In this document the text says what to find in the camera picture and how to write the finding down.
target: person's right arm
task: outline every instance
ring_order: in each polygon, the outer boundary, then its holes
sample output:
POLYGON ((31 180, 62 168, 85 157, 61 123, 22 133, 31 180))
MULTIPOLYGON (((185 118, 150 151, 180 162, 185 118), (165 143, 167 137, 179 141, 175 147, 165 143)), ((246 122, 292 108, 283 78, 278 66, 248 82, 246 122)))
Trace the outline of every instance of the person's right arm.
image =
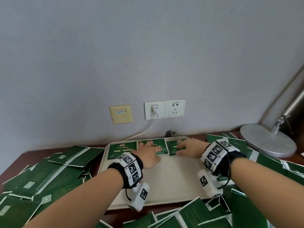
MULTIPOLYGON (((200 158, 209 143, 187 139, 176 154, 200 158)), ((276 228, 304 227, 304 186, 247 158, 231 164, 231 179, 276 228)))

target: person's left arm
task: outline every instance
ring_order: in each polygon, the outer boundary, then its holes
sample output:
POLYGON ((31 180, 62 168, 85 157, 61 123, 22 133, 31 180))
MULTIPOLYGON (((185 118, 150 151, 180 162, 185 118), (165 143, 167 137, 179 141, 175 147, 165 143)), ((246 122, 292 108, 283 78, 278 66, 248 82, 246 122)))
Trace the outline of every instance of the person's left arm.
MULTIPOLYGON (((142 160, 144 169, 152 168, 161 160, 156 156, 161 148, 152 145, 152 142, 145 146, 140 143, 137 151, 132 150, 142 160)), ((93 228, 119 194, 123 183, 118 170, 107 169, 58 199, 24 228, 93 228)))

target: yellow wall plate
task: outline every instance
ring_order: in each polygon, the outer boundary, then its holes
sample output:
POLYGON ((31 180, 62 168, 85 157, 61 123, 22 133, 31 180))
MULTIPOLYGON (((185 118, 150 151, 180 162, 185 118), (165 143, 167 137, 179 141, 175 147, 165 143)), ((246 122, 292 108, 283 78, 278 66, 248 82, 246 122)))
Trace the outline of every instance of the yellow wall plate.
POLYGON ((131 105, 110 106, 113 124, 133 122, 131 105))

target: white power socket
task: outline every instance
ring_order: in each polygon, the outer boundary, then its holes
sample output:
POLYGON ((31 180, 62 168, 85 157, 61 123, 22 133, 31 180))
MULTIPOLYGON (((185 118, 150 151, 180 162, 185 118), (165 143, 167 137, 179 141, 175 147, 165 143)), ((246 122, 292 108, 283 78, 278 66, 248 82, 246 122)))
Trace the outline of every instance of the white power socket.
POLYGON ((185 113, 185 99, 166 100, 165 117, 183 117, 185 113))
POLYGON ((165 104, 165 101, 145 102, 146 120, 157 119, 157 115, 152 110, 153 105, 158 105, 158 119, 165 118, 165 104))

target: forearm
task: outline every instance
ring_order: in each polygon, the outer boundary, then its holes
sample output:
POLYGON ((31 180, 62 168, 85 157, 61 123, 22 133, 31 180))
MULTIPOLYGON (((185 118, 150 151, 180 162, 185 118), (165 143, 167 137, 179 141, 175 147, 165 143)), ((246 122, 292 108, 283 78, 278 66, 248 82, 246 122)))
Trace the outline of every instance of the forearm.
POLYGON ((246 158, 233 161, 231 178, 276 228, 303 227, 304 186, 246 158))
POLYGON ((95 227, 123 183, 116 169, 107 169, 54 202, 24 228, 95 227))

